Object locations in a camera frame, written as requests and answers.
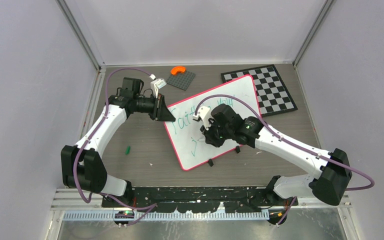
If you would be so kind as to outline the whiteboard with pink frame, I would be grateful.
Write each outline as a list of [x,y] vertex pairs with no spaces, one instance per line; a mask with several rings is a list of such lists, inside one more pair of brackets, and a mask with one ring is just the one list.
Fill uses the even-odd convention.
[[164,125],[182,170],[189,171],[203,165],[210,158],[238,145],[233,140],[226,140],[221,147],[197,141],[199,138],[204,138],[200,131],[203,122],[193,120],[195,110],[199,107],[206,106],[212,111],[218,105],[225,104],[233,108],[243,119],[254,115],[246,106],[236,99],[228,98],[227,95],[242,100],[255,112],[260,112],[254,80],[250,75],[223,83],[168,106],[176,120],[166,121]]

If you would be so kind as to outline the green marker cap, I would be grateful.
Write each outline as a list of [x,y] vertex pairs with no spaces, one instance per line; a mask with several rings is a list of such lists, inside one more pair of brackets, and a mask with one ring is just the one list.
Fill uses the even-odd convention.
[[130,151],[131,151],[131,147],[128,146],[128,147],[126,148],[126,150],[125,150],[125,154],[128,155],[128,154],[130,153]]

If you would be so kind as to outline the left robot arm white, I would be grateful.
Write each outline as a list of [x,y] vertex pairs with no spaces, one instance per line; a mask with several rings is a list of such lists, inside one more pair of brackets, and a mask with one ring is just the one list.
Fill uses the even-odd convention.
[[143,96],[145,83],[125,77],[116,94],[107,98],[100,118],[85,136],[61,150],[63,184],[81,192],[112,195],[121,207],[128,207],[134,199],[131,182],[109,175],[102,156],[116,130],[133,113],[148,114],[151,120],[158,122],[175,121],[164,95],[159,92],[166,84],[164,79],[155,78],[150,83],[150,96]]

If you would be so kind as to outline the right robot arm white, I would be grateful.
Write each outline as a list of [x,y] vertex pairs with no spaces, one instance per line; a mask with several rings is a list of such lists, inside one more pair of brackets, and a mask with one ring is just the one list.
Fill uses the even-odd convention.
[[225,141],[272,153],[304,170],[304,175],[286,177],[275,175],[263,190],[263,200],[279,205],[292,197],[315,197],[337,206],[352,178],[344,166],[349,165],[347,154],[338,148],[329,152],[314,148],[274,129],[255,116],[242,118],[232,107],[220,104],[214,109],[202,106],[193,115],[202,122],[200,127],[205,143],[216,148]]

